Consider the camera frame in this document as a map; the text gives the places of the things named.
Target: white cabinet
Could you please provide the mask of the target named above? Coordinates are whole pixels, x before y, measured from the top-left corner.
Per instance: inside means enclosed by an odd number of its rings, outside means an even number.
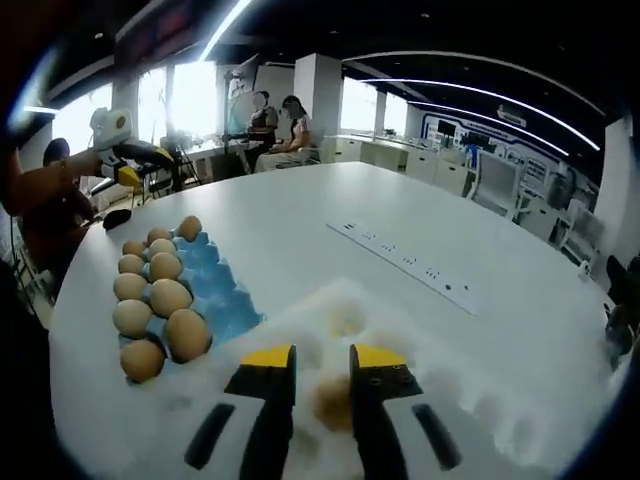
[[[360,160],[376,167],[397,172],[401,164],[406,164],[407,152],[395,146],[364,143]]]
[[[351,138],[336,138],[336,162],[359,162],[362,157],[362,141]]]
[[[461,197],[465,193],[468,176],[467,168],[440,160],[436,165],[433,184]]]
[[[422,182],[433,183],[437,164],[435,152],[413,150],[407,157],[406,175]]]

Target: person's arm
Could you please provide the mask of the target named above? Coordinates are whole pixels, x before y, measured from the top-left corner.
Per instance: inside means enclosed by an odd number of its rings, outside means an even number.
[[[297,152],[300,148],[308,147],[311,145],[311,129],[309,128],[309,121],[305,116],[298,120],[298,124],[294,129],[293,141],[283,149],[283,153]]]
[[[272,133],[278,128],[278,112],[275,108],[266,110],[265,126],[253,129],[254,133]]]
[[[281,143],[280,145],[274,145],[271,150],[269,150],[269,153],[284,153],[284,152],[288,152],[289,147],[291,146],[291,144],[293,143],[293,140],[289,139],[289,140],[285,140],[283,143]]]
[[[71,205],[75,212],[78,213],[85,220],[91,220],[93,218],[93,207],[89,199],[77,188],[74,188],[67,200],[71,202]]]
[[[282,153],[297,152],[299,149],[308,146],[311,142],[311,135],[309,132],[300,132],[293,139],[293,142],[289,146],[282,150]]]
[[[14,150],[7,168],[7,192],[2,204],[9,215],[18,216],[42,205],[53,196],[75,188],[73,179],[98,172],[100,159],[90,150],[73,155],[64,162],[22,172],[18,151]]]

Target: led strip light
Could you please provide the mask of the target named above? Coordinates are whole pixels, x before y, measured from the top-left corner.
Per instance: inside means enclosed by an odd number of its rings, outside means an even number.
[[[384,78],[384,79],[382,79],[382,78],[373,78],[373,79],[369,79],[369,80],[360,80],[360,81],[363,82],[363,83],[376,83],[376,82],[422,83],[422,84],[425,84],[425,85],[437,85],[437,86],[441,86],[441,87],[459,88],[459,89],[462,89],[462,90],[468,90],[468,91],[471,91],[471,92],[476,92],[476,93],[482,93],[484,95],[489,95],[489,96],[492,96],[492,97],[495,97],[495,98],[499,98],[500,100],[505,100],[507,102],[515,103],[516,105],[524,107],[524,108],[526,108],[528,110],[536,112],[539,115],[542,115],[545,118],[548,118],[549,120],[557,123],[561,127],[566,128],[571,133],[573,133],[575,136],[577,136],[580,139],[584,140],[594,150],[600,151],[600,147],[598,145],[596,145],[593,141],[591,141],[585,135],[580,133],[578,130],[573,128],[571,125],[563,122],[562,120],[554,117],[553,115],[548,114],[547,112],[544,112],[544,111],[540,110],[539,108],[533,107],[533,106],[531,106],[531,105],[529,105],[527,103],[520,102],[520,101],[515,100],[513,98],[510,98],[510,97],[505,97],[504,95],[500,95],[498,93],[489,92],[487,90],[482,90],[480,88],[468,87],[466,85],[458,85],[456,83],[436,82],[434,80],[415,80],[415,79],[410,79],[410,78]]]

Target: ceiling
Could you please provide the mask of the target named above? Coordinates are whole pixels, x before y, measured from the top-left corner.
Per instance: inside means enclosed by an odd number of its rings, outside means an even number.
[[[217,21],[221,12],[235,3],[192,1],[200,11],[214,12]],[[96,3],[105,5],[88,11],[58,46],[59,60],[48,77],[49,88],[113,54],[116,32],[146,3],[147,0]],[[512,3],[504,7],[498,2],[467,0],[254,0],[215,47],[211,58],[237,63],[261,53],[264,61],[293,63],[314,52],[342,60],[380,52],[423,52],[358,62],[389,77],[436,80],[496,92],[561,119],[602,147],[600,152],[551,120],[520,109],[528,131],[569,152],[568,161],[599,183],[604,127],[622,115],[630,101],[625,97],[631,91],[629,72],[625,71],[630,64],[625,61],[630,44],[624,32],[630,37],[633,30],[623,29],[620,19],[615,18],[614,22],[607,12],[595,15],[560,9],[557,2],[548,0],[531,3],[526,8],[516,8]],[[208,23],[204,28],[211,30],[213,21],[207,16],[202,18]],[[96,39],[96,34],[102,34],[101,38]],[[424,54],[433,51],[474,58]],[[373,78],[354,68],[353,63],[345,63],[345,74]],[[78,88],[87,88],[90,81]],[[497,118],[498,106],[505,103],[449,87],[407,85],[420,94],[413,96],[386,83],[376,86],[402,94],[407,100],[426,98],[493,118]],[[38,121],[23,137],[32,134],[37,125]]]

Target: chair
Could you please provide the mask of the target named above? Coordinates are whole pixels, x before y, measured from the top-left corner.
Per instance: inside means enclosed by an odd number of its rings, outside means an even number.
[[[586,260],[593,268],[604,225],[580,201],[572,199],[568,210],[571,225],[560,242],[560,251],[576,265]]]
[[[509,220],[516,213],[522,168],[487,152],[478,152],[476,181],[467,198]]]
[[[519,225],[529,233],[549,243],[558,222],[558,212],[540,198],[532,198],[526,209],[518,212]]]

